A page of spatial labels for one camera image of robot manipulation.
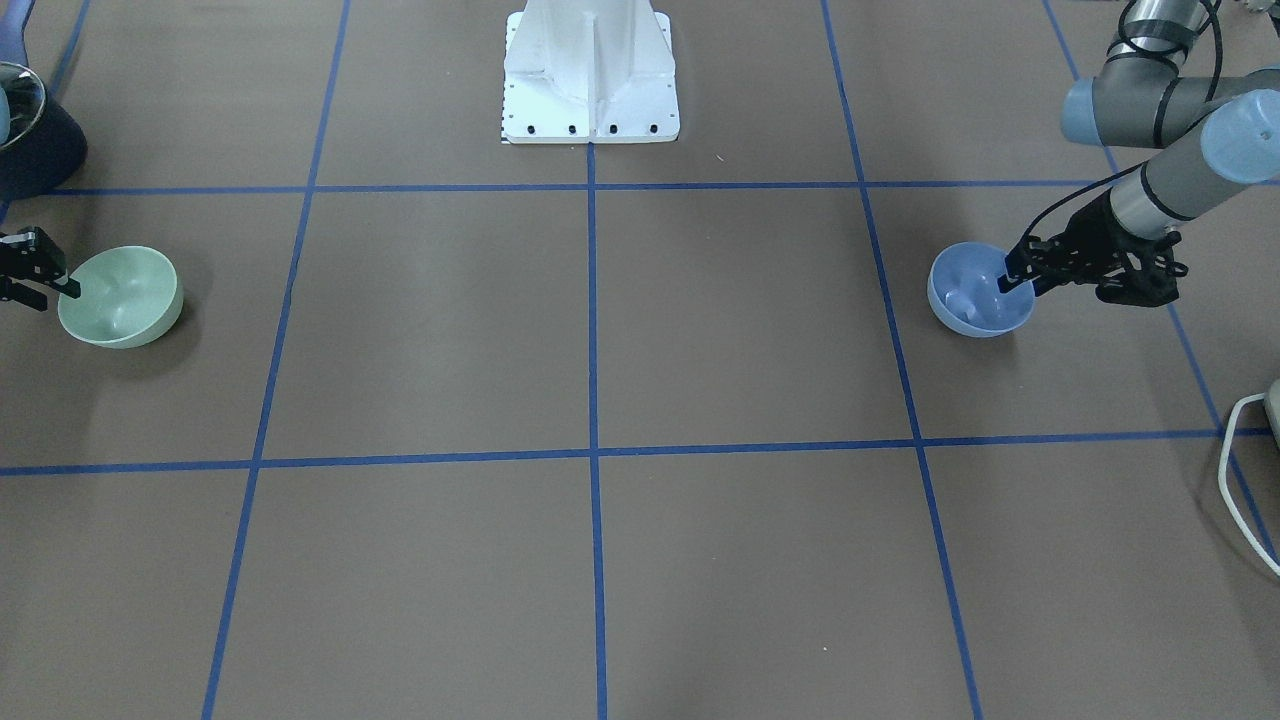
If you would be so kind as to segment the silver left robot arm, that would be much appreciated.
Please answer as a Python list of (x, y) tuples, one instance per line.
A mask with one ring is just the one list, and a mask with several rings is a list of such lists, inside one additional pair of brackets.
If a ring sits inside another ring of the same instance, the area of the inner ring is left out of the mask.
[(1206, 31), (1221, 32), (1211, 1), (1125, 5), (1102, 69), (1064, 99), (1061, 131), (1074, 143), (1151, 156), (1087, 186), (1089, 201), (1057, 234), (1028, 227), (1005, 259), (1000, 292), (1089, 284), (1106, 304), (1171, 304), (1188, 273), (1174, 255), (1181, 227), (1277, 177), (1277, 68), (1187, 76)]

